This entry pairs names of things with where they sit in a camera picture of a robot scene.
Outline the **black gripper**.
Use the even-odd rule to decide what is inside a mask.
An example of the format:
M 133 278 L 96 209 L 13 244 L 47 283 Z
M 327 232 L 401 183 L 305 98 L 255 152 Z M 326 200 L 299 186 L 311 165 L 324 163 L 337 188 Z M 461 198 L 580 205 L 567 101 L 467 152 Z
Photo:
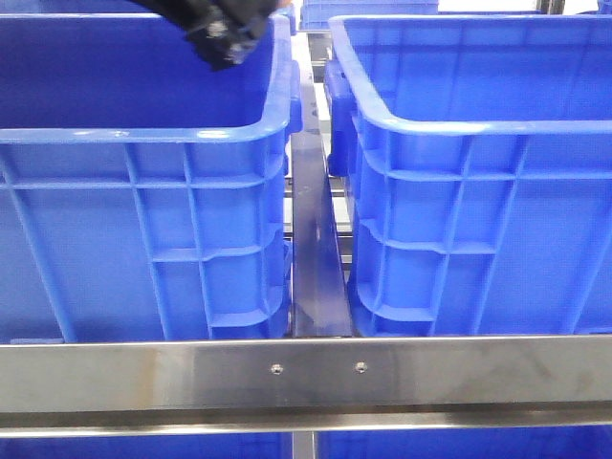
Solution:
M 212 70 L 242 64 L 265 34 L 277 1 L 152 0 L 142 6 L 182 29 Z

